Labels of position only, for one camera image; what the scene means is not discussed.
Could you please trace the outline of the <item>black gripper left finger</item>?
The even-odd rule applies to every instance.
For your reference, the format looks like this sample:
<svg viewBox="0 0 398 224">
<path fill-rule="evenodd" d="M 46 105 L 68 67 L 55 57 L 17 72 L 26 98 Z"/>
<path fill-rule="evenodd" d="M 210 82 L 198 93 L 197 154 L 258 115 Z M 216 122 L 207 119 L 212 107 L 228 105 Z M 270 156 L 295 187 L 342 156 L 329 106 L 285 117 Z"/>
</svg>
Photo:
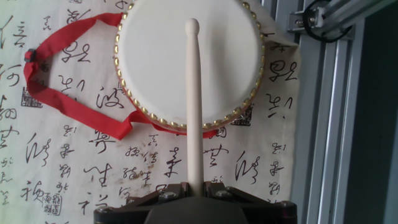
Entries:
<svg viewBox="0 0 398 224">
<path fill-rule="evenodd" d="M 188 197 L 188 183 L 169 184 L 143 197 L 128 197 L 121 207 L 102 206 L 93 212 L 95 224 L 144 223 L 154 208 Z"/>
</svg>

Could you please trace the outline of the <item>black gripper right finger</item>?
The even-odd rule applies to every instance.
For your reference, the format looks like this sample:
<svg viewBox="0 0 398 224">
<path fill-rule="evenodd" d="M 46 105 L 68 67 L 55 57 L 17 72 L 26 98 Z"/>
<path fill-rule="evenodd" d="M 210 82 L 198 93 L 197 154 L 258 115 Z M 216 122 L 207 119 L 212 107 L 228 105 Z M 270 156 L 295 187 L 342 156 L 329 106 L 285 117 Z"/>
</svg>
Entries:
<svg viewBox="0 0 398 224">
<path fill-rule="evenodd" d="M 297 205 L 290 201 L 268 202 L 223 183 L 204 183 L 208 198 L 237 205 L 248 223 L 297 224 Z"/>
</svg>

